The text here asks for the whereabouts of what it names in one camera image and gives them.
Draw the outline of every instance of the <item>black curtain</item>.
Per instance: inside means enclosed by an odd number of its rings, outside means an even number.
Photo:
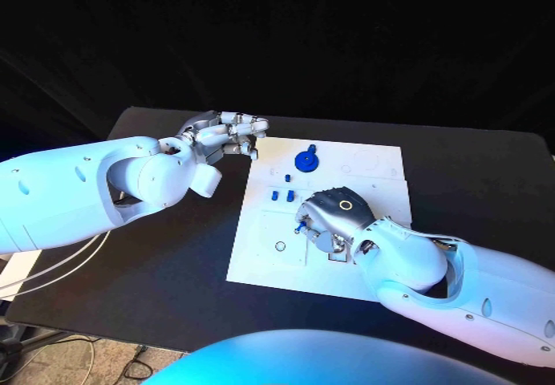
[[[2,158],[106,139],[132,105],[537,132],[555,152],[554,11],[548,2],[4,4]]]

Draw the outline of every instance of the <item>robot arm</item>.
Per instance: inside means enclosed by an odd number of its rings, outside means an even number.
[[[377,221],[345,187],[318,192],[296,220],[296,232],[326,253],[348,249],[388,309],[499,357],[555,367],[551,270],[456,237],[419,233],[388,218]],[[448,292],[433,298],[427,293],[443,279]]]
[[[249,135],[269,122],[210,111],[175,137],[133,137],[60,148],[0,163],[0,254],[48,249],[116,229],[175,205],[188,189],[211,197],[226,153],[259,153]],[[115,201],[110,184],[129,197]]]

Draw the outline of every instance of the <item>robotic hand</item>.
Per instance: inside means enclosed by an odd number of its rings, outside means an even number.
[[[188,189],[211,197],[224,154],[259,152],[249,135],[269,121],[210,111],[175,137],[138,136],[60,148],[0,163],[0,254],[83,241],[175,205]],[[113,200],[110,184],[129,197]]]
[[[388,309],[499,357],[555,367],[551,270],[456,237],[419,233],[388,217],[377,220],[347,187],[316,192],[296,220],[296,232],[319,249],[352,254]],[[442,280],[448,292],[433,298]]]

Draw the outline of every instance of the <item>floor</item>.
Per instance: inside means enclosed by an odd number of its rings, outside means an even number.
[[[138,345],[107,339],[94,343],[96,360],[86,385],[113,385],[125,366],[136,354]],[[34,351],[21,360],[18,367],[38,353]],[[149,348],[140,359],[159,371],[182,357],[182,352]],[[38,355],[32,363],[6,382],[11,385],[80,385],[91,365],[91,344],[84,341],[51,345]],[[133,366],[130,374],[143,377],[149,374],[140,366]],[[122,379],[119,385],[138,385],[140,381]]]

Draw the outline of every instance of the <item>white panel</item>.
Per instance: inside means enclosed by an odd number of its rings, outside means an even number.
[[[296,169],[296,155],[311,144],[318,148],[319,168],[305,173]],[[260,159],[249,174],[228,281],[377,301],[354,259],[332,261],[308,238],[295,234],[296,212],[315,192],[347,186],[367,199],[377,217],[390,215],[410,226],[401,149],[270,137],[257,141],[257,148]],[[293,202],[288,202],[290,190],[296,192]],[[276,250],[280,241],[283,252]]]

